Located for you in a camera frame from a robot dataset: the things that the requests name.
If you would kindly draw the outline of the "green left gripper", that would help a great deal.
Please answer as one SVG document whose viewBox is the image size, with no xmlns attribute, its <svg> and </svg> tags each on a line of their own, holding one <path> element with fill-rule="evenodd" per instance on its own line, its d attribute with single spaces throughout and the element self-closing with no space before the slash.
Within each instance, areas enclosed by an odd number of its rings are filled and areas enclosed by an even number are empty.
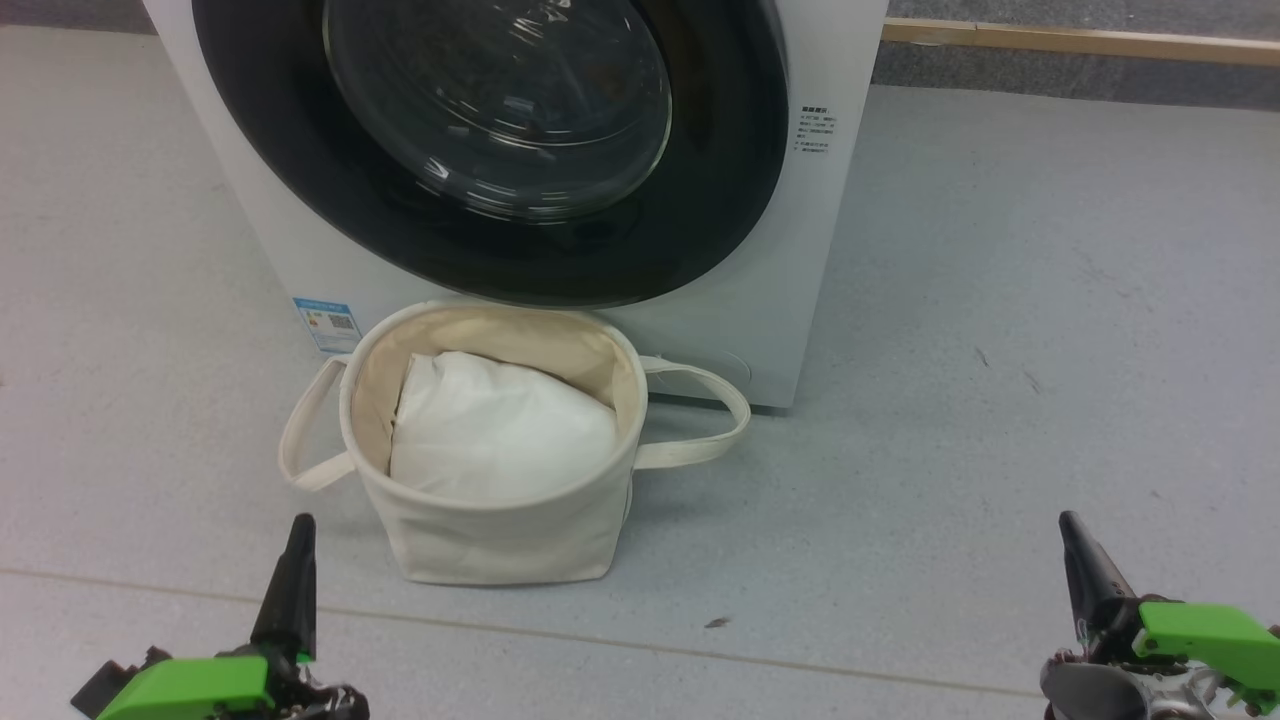
<svg viewBox="0 0 1280 720">
<path fill-rule="evenodd" d="M 96 719 L 370 719 L 349 684 L 324 685 L 317 657 L 316 521 L 294 516 L 250 634 L 257 647 L 206 659 L 148 650 L 140 666 L 95 673 Z"/>
</svg>

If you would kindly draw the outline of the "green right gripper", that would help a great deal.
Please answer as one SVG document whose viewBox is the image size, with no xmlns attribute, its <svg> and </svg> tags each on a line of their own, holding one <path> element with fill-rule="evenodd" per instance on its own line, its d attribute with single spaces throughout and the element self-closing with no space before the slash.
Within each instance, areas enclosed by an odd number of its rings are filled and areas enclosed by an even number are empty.
<svg viewBox="0 0 1280 720">
<path fill-rule="evenodd" d="M 1277 628 L 1221 603 L 1139 598 L 1075 511 L 1059 514 L 1078 653 L 1041 669 L 1047 719 L 1277 716 Z"/>
</svg>

